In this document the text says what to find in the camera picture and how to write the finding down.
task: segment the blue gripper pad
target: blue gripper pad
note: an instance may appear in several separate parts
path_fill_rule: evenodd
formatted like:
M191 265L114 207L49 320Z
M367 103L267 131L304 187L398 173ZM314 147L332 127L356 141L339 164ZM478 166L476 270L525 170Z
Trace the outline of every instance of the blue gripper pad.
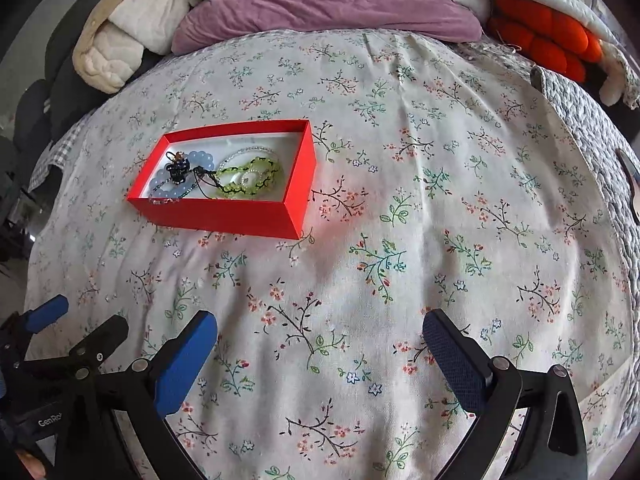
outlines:
M168 346L174 351L170 361L156 379L154 406L161 418L180 409L217 338L218 324L215 316L201 310L180 332L180 335L176 339L167 341L153 358L153 364L156 364L157 358L160 358L162 363L164 358L164 354L161 354L162 350Z
M69 310L69 302L61 294L42 304L35 310L25 312L27 321L24 328L27 332L37 334L47 326L55 323Z
M460 406L470 413L482 412L493 375L488 355L439 308L424 316L422 335Z

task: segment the red box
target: red box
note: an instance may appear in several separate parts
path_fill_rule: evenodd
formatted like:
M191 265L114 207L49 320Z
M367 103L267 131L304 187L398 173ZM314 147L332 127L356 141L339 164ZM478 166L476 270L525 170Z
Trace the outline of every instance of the red box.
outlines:
M141 196L168 146L186 140L246 134L300 134L284 198L280 202L225 198L183 198L157 203ZM135 179L127 201L154 224L219 231L233 234L299 239L305 218L311 183L316 169L316 152L307 120L252 121L216 124L164 134L151 151Z

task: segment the white floral cloth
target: white floral cloth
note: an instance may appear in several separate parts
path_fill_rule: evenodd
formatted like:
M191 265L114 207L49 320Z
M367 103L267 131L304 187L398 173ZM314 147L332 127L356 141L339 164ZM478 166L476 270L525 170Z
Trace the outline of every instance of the white floral cloth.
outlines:
M160 228L124 200L165 132L304 117L300 240ZM591 465L618 435L633 349L609 214L553 108L487 57L400 32L258 34L156 66L82 130L26 300L70 311L31 354L120 314L117 369L213 312L218 344L169 417L209 479L433 478L473 418L421 337L436 307L490 356L570 371Z

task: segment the floral fabric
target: floral fabric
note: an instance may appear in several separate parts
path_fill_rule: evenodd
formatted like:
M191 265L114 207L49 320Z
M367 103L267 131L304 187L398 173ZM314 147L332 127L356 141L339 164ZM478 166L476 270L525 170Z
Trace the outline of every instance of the floral fabric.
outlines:
M304 117L300 240L161 228L124 200L165 132ZM213 312L219 341L168 417L209 479L433 478L474 417L421 337L437 307L490 356L570 371L592 465L618 434L625 264L572 134L520 76L416 34L270 32L156 66L82 128L26 300L70 311L31 354L119 314L121 369Z

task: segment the purple blanket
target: purple blanket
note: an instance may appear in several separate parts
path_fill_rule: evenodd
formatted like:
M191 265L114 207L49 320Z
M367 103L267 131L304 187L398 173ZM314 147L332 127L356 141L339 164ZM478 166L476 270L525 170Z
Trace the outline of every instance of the purple blanket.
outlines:
M452 0L204 0L180 23L172 50L186 54L277 28L397 28L456 43L482 33L471 11Z

